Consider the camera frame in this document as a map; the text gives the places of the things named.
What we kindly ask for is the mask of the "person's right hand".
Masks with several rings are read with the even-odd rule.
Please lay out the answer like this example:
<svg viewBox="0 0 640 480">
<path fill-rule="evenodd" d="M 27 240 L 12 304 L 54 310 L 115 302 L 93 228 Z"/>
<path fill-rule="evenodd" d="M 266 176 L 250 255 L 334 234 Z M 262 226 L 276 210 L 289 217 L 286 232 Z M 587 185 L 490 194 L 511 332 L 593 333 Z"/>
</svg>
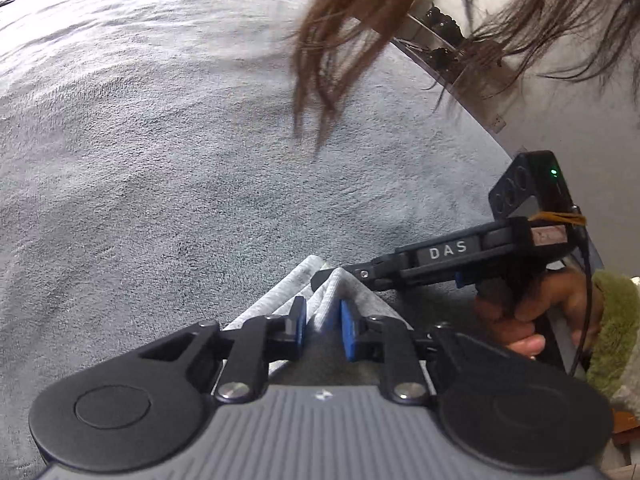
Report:
<svg viewBox="0 0 640 480">
<path fill-rule="evenodd" d="M 475 314 L 489 337 L 529 359 L 544 351 L 546 338 L 536 332 L 534 321 L 551 308 L 561 310 L 572 343 L 579 344 L 587 313 L 587 279 L 582 272 L 546 272 L 513 310 L 480 295 L 474 304 Z"/>
</svg>

